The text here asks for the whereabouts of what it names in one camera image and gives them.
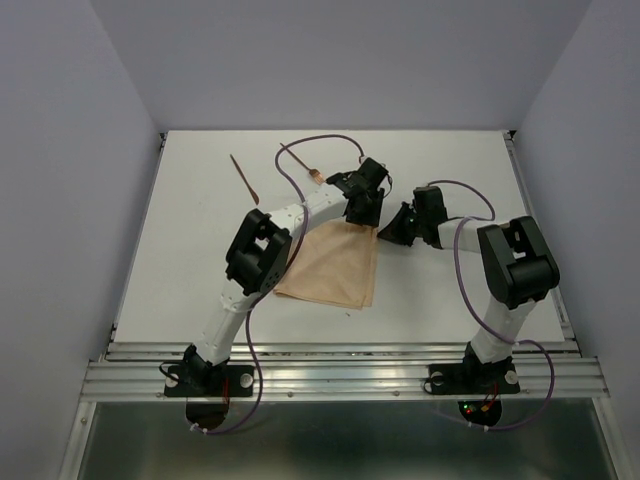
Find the peach satin napkin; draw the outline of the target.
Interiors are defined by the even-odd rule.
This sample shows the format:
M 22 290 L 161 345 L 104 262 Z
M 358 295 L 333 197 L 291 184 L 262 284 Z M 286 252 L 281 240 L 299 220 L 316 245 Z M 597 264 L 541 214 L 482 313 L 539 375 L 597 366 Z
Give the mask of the peach satin napkin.
M 361 310 L 373 303 L 377 229 L 332 220 L 311 230 L 275 294 Z

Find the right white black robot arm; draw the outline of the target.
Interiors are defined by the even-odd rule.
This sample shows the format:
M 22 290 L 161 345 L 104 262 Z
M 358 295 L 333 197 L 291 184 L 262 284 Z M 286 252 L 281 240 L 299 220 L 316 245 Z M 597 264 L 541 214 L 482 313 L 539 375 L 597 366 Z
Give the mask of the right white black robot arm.
M 479 330 L 458 363 L 432 364 L 424 389 L 431 395 L 517 394 L 520 385 L 512 352 L 527 317 L 560 280 L 559 267 L 533 217 L 499 222 L 494 216 L 451 217 L 444 203 L 443 181 L 413 192 L 411 202 L 383 228 L 380 239 L 412 246 L 416 239 L 450 250 L 461 281 L 462 252 L 477 253 L 489 290 L 485 314 L 471 315 Z

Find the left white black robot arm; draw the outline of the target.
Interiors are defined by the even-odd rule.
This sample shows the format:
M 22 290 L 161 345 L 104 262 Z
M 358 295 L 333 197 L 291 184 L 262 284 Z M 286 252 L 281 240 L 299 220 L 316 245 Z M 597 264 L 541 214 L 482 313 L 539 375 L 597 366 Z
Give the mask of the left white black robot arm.
M 205 395 L 222 389 L 233 341 L 261 296 L 285 275 L 290 250 L 304 233 L 344 217 L 379 225 L 388 170 L 370 157 L 359 168 L 336 173 L 306 199 L 279 210 L 247 213 L 226 253 L 225 283 L 211 320 L 185 350 L 178 378 Z

